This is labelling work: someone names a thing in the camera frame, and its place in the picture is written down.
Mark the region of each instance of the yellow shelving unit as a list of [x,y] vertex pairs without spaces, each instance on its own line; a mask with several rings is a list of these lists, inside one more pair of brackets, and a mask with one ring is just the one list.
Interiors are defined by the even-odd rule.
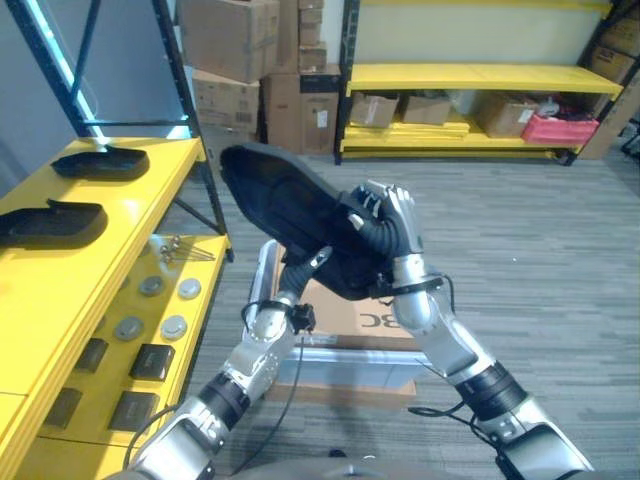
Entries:
[[578,145],[554,145],[554,144],[529,144],[520,137],[494,138],[485,134],[471,119],[466,119],[468,128],[463,135],[445,135],[446,123],[443,133],[437,130],[420,132],[419,127],[411,129],[411,125],[393,123],[388,129],[362,128],[348,126],[342,140],[342,148],[347,151],[351,148],[375,150],[388,149],[524,149],[524,150],[550,150],[569,148],[577,149]]
[[[1,478],[17,471],[143,246],[188,172],[206,158],[199,139],[116,138],[110,144],[144,150],[149,170],[126,182],[72,180],[47,164],[0,200],[0,214],[43,207],[51,198],[99,203],[108,216],[105,231],[82,248],[0,249]],[[99,147],[79,139],[53,160]],[[226,235],[218,242],[221,251],[230,247]]]
[[[495,64],[355,64],[346,95],[358,90],[510,90],[580,92],[609,95],[614,100],[622,87],[589,70],[558,65]],[[394,122],[387,129],[347,125],[340,142],[344,157],[489,156],[504,150],[515,157],[552,157],[552,150],[578,152],[578,145],[530,144],[521,138],[493,138],[466,118],[468,134],[455,134],[445,126],[423,127]]]
[[353,90],[418,89],[601,93],[612,100],[622,91],[620,85],[576,66],[398,63],[355,64],[347,96]]
[[[205,321],[209,299],[223,263],[228,246],[224,236],[181,237],[187,248],[196,246],[215,256],[214,261],[174,261],[164,263],[160,248],[171,236],[153,235],[126,277],[105,313],[105,321],[91,335],[104,341],[108,347],[96,372],[72,371],[64,387],[82,393],[82,397],[66,428],[43,425],[29,450],[16,478],[48,478],[83,480],[104,478],[122,468],[125,447],[133,434],[109,429],[109,420],[122,392],[152,393],[157,397],[155,410],[179,401],[198,333]],[[138,285],[150,276],[160,276],[164,289],[154,297],[138,292]],[[187,279],[198,279],[201,291],[194,299],[183,299],[177,289]],[[182,316],[186,333],[176,340],[167,340],[161,334],[162,322],[172,316]],[[114,328],[127,316],[136,316],[144,322],[142,334],[132,341],[114,337]],[[132,359],[142,344],[170,346],[174,358],[164,381],[133,379],[129,375]],[[152,435],[162,421],[152,425],[137,445]],[[92,445],[88,458],[79,461],[82,448]]]

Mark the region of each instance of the stacked cardboard boxes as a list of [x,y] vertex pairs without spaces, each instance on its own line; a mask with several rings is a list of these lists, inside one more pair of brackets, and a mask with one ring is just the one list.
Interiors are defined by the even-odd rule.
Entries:
[[321,42],[323,6],[323,0],[280,0],[279,42],[296,59],[263,82],[268,142],[294,153],[333,151],[340,72],[327,65]]
[[[259,80],[293,64],[277,0],[181,0],[178,18],[200,122],[253,135]],[[290,35],[297,38],[297,30]]]

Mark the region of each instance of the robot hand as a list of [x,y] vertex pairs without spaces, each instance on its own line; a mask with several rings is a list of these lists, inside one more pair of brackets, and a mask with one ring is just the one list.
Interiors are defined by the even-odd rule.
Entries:
[[379,220],[365,222],[358,214],[349,221],[375,251],[389,259],[422,254],[422,238],[414,213],[415,202],[403,188],[368,180],[351,194]]

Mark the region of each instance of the cardboard box on floor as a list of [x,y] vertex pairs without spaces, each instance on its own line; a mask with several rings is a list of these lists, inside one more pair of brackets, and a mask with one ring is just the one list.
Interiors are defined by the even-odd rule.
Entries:
[[451,100],[442,94],[407,95],[400,106],[404,123],[443,125],[449,118]]
[[238,82],[196,69],[192,82],[200,123],[255,133],[259,82]]
[[324,73],[300,75],[302,153],[333,152],[338,115],[340,70],[329,65]]
[[349,121],[364,127],[387,128],[393,120],[397,105],[397,95],[387,98],[356,92],[353,94]]
[[634,62],[635,59],[628,55],[598,45],[591,54],[589,69],[612,82],[621,83]]
[[618,20],[602,34],[600,43],[632,57],[640,55],[640,21],[637,18]]
[[269,145],[300,153],[300,75],[269,75],[264,79],[264,101]]
[[300,72],[324,72],[327,68],[327,44],[300,45],[298,54],[298,70]]
[[[277,288],[284,264],[284,248],[278,246],[274,288]],[[345,300],[315,280],[311,280],[300,303],[313,306],[316,328],[305,345],[364,350],[419,351],[414,338],[400,327],[391,307],[378,300]]]
[[[274,383],[265,394],[267,400],[284,402],[289,397],[291,385]],[[322,403],[336,407],[404,408],[416,397],[416,384],[409,382],[404,387],[338,387],[335,385],[298,384],[295,401]]]
[[627,87],[622,91],[605,119],[591,137],[589,143],[580,152],[580,159],[601,159],[629,119],[638,111],[640,105],[640,71],[636,72]]
[[300,45],[317,45],[322,28],[322,9],[300,10]]
[[276,0],[183,0],[182,45],[187,63],[240,82],[271,73],[278,50]]
[[298,8],[300,10],[322,7],[324,7],[324,0],[298,0]]
[[322,23],[300,22],[300,45],[317,45],[320,43]]
[[298,73],[297,0],[280,0],[278,51],[272,73]]
[[489,137],[519,137],[537,106],[522,94],[483,92],[473,117]]

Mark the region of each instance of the box label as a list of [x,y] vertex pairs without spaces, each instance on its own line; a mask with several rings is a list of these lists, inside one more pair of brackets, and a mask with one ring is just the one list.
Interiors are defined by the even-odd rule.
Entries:
[[531,120],[532,116],[533,116],[533,110],[528,108],[520,114],[520,118],[518,118],[518,123],[528,123],[529,120]]
[[316,125],[318,128],[327,128],[329,125],[329,111],[320,110],[316,114]]

